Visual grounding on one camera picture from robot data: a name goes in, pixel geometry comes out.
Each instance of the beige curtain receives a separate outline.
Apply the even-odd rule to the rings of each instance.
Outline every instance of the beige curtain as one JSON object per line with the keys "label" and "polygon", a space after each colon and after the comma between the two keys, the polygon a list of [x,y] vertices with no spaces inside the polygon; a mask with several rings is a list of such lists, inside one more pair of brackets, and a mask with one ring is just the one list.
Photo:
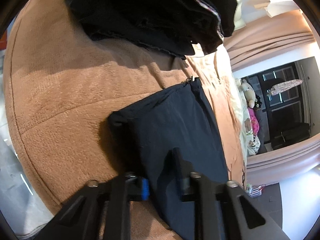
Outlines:
{"label": "beige curtain", "polygon": [[274,184],[307,172],[320,163],[320,134],[247,159],[247,183]]}
{"label": "beige curtain", "polygon": [[300,10],[262,17],[225,38],[232,71],[314,42],[312,31]]}

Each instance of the teddy bear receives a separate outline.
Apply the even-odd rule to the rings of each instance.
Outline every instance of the teddy bear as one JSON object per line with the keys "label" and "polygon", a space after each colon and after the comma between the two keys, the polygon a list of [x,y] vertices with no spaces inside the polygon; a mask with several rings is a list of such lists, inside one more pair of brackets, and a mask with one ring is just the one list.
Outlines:
{"label": "teddy bear", "polygon": [[250,86],[247,81],[244,79],[241,83],[240,89],[244,93],[244,97],[248,102],[250,108],[254,108],[254,103],[257,101],[256,93],[254,92],[252,86]]}

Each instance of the pile of black clothes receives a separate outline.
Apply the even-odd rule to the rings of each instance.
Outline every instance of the pile of black clothes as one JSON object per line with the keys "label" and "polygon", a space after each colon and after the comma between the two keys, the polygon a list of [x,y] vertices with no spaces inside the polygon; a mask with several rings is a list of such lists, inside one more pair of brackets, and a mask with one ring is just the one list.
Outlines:
{"label": "pile of black clothes", "polygon": [[181,202],[172,152],[179,148],[182,159],[210,180],[228,181],[218,125],[199,78],[113,112],[108,125],[126,170],[148,178],[159,216],[184,240],[194,240],[195,204]]}
{"label": "pile of black clothes", "polygon": [[94,41],[126,39],[185,59],[215,52],[234,30],[236,0],[66,0]]}

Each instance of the fleece blanket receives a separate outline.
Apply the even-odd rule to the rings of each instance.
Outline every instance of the fleece blanket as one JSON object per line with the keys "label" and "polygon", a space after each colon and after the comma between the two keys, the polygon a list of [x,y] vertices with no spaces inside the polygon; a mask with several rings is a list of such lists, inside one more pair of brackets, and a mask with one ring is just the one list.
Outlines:
{"label": "fleece blanket", "polygon": [[[55,214],[89,179],[124,172],[106,121],[112,111],[191,76],[215,113],[229,178],[242,184],[241,125],[219,65],[225,54],[221,47],[183,61],[124,40],[93,42],[64,0],[29,0],[8,39],[4,94],[13,146],[48,209]],[[132,239],[178,238],[150,202],[132,203],[131,221]]]}

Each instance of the patterned hanging cloth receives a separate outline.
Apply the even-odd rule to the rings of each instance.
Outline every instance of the patterned hanging cloth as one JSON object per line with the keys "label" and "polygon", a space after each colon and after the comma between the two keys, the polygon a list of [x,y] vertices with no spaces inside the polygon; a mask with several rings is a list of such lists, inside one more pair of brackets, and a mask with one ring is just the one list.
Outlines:
{"label": "patterned hanging cloth", "polygon": [[273,87],[271,87],[268,94],[271,96],[275,96],[279,93],[287,91],[290,88],[294,88],[294,87],[301,85],[301,84],[302,84],[301,79],[294,79],[294,80],[285,81],[285,82],[276,84]]}

